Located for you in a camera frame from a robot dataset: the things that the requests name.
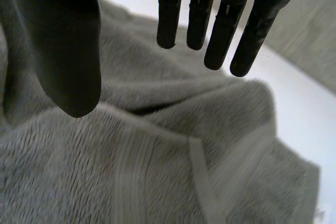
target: black fingertip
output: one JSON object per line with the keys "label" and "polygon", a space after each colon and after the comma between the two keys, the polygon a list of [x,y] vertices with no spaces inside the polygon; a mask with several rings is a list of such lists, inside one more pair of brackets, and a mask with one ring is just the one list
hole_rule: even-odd
{"label": "black fingertip", "polygon": [[159,33],[157,34],[156,42],[164,49],[171,49],[175,46],[175,38],[161,38]]}
{"label": "black fingertip", "polygon": [[244,77],[250,71],[251,66],[246,67],[241,62],[236,60],[231,62],[230,72],[236,77]]}
{"label": "black fingertip", "polygon": [[192,38],[190,36],[187,37],[187,45],[189,48],[193,49],[193,50],[200,50],[203,47],[204,44],[204,40],[203,39],[197,39],[197,38]]}
{"label": "black fingertip", "polygon": [[230,72],[236,77],[244,77],[250,71],[263,40],[244,32],[230,65]]}
{"label": "black fingertip", "polygon": [[214,62],[211,57],[204,57],[204,66],[210,70],[218,70],[222,65],[222,63]]}

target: black finger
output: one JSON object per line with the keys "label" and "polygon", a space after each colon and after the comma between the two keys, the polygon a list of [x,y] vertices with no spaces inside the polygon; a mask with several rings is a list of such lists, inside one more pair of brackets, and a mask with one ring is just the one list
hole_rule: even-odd
{"label": "black finger", "polygon": [[213,1],[191,0],[190,2],[187,45],[194,50],[200,50],[203,46]]}
{"label": "black finger", "polygon": [[66,113],[81,117],[101,92],[97,0],[15,0],[45,93]]}
{"label": "black finger", "polygon": [[175,46],[180,8],[181,0],[159,0],[159,24],[156,41],[160,47],[169,49]]}
{"label": "black finger", "polygon": [[190,2],[187,45],[194,50],[199,50],[203,46],[213,1],[191,0]]}
{"label": "black finger", "polygon": [[243,77],[249,72],[276,16],[289,1],[255,0],[230,65],[230,71],[233,75]]}
{"label": "black finger", "polygon": [[218,70],[225,60],[247,0],[222,0],[211,38],[204,57],[204,65]]}

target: gray towel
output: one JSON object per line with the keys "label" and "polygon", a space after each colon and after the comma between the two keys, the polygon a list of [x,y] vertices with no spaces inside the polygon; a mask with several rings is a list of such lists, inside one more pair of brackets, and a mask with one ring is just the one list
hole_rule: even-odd
{"label": "gray towel", "polygon": [[312,222],[319,170],[277,139],[267,87],[205,69],[185,28],[160,49],[156,21],[100,0],[101,103],[73,119],[43,93],[0,2],[1,223]]}

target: white surface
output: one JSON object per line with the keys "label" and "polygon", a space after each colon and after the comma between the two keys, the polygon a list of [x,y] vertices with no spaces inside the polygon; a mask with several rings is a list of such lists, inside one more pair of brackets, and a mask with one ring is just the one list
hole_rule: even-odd
{"label": "white surface", "polygon": [[[129,11],[158,17],[158,0],[110,0]],[[182,0],[180,24],[187,25],[188,4]],[[207,38],[211,35],[212,13]],[[238,30],[228,51],[224,71],[239,43]],[[331,209],[329,223],[336,223],[336,96],[263,46],[246,79],[259,79],[272,89],[278,121],[278,136],[297,153],[321,167],[318,206]]]}

